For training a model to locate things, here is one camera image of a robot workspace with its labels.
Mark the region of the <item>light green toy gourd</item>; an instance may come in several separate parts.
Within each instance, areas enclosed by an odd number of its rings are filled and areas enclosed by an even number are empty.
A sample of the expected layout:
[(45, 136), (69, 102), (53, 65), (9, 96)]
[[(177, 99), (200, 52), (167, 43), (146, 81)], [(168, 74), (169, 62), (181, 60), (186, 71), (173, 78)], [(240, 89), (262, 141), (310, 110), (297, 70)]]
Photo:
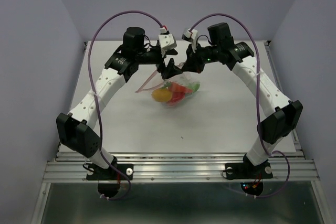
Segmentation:
[(188, 88), (188, 91), (186, 92), (186, 94), (195, 93), (199, 90), (200, 83), (199, 82), (192, 82), (187, 86), (187, 88)]

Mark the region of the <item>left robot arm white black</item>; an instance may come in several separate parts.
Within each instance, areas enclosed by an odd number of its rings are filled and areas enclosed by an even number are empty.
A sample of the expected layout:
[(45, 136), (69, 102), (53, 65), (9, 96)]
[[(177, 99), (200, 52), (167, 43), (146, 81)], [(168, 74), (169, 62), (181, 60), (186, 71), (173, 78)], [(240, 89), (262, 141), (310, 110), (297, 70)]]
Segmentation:
[(172, 77), (180, 70), (167, 55), (177, 55), (177, 43), (172, 34), (160, 28), (157, 44), (146, 47), (145, 31), (140, 27), (129, 27), (123, 35), (122, 44), (105, 63), (97, 81), (91, 81), (91, 89), (67, 114), (56, 118), (58, 135), (62, 145), (83, 155), (99, 167), (99, 173), (106, 179), (113, 178), (117, 166), (115, 157), (102, 147), (102, 135), (94, 131), (95, 125), (102, 125), (101, 112), (111, 98), (138, 70), (139, 65), (155, 65), (164, 77)]

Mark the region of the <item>orange toy carrot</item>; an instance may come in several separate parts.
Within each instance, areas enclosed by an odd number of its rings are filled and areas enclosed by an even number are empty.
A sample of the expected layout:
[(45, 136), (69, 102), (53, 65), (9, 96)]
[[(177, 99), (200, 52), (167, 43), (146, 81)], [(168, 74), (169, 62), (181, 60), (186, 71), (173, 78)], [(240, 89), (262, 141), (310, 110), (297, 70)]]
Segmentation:
[(188, 91), (187, 87), (185, 87), (183, 85), (180, 85), (176, 82), (168, 82), (168, 83), (164, 84), (162, 88), (166, 88), (171, 92), (183, 92), (185, 94)]

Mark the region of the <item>clear zip top bag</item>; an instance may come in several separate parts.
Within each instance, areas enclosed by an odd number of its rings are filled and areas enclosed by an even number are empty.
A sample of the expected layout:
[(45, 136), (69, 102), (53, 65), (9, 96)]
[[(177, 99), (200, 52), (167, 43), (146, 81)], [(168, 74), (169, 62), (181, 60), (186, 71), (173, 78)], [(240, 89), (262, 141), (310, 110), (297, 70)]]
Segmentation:
[(136, 90), (136, 93), (149, 94), (153, 101), (164, 106), (176, 106), (192, 97), (200, 86), (201, 83), (188, 73), (164, 80), (156, 70)]

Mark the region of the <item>red toy bell pepper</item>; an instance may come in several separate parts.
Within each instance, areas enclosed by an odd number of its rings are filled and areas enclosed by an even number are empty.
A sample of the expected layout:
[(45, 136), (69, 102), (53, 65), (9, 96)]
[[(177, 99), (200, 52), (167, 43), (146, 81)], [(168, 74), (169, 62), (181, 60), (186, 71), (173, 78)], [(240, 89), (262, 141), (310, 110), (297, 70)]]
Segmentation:
[(185, 98), (185, 93), (183, 92), (173, 92), (171, 100), (167, 102), (168, 105), (176, 105)]

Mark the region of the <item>yellow toy potato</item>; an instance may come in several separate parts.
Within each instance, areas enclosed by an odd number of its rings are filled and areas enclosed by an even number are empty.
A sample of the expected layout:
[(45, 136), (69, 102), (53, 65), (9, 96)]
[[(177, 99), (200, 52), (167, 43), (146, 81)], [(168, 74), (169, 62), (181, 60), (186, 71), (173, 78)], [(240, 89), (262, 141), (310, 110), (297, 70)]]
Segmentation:
[(159, 88), (152, 92), (152, 98), (156, 102), (164, 103), (172, 99), (173, 93), (166, 88)]

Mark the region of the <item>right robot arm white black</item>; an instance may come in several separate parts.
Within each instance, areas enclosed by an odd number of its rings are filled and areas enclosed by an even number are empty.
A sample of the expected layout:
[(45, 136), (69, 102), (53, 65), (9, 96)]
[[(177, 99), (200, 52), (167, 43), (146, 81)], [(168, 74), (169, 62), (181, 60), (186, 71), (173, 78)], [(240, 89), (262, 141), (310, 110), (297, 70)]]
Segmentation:
[(258, 136), (243, 161), (231, 166), (227, 175), (253, 177), (265, 169), (266, 162), (278, 143), (293, 131), (301, 116), (303, 105), (284, 95), (260, 67), (260, 61), (245, 42), (235, 43), (228, 23), (208, 27), (209, 46), (198, 43), (198, 32), (186, 29), (182, 38), (190, 42), (184, 72), (201, 73), (207, 63), (226, 65), (256, 98), (258, 112), (265, 119), (258, 121)]

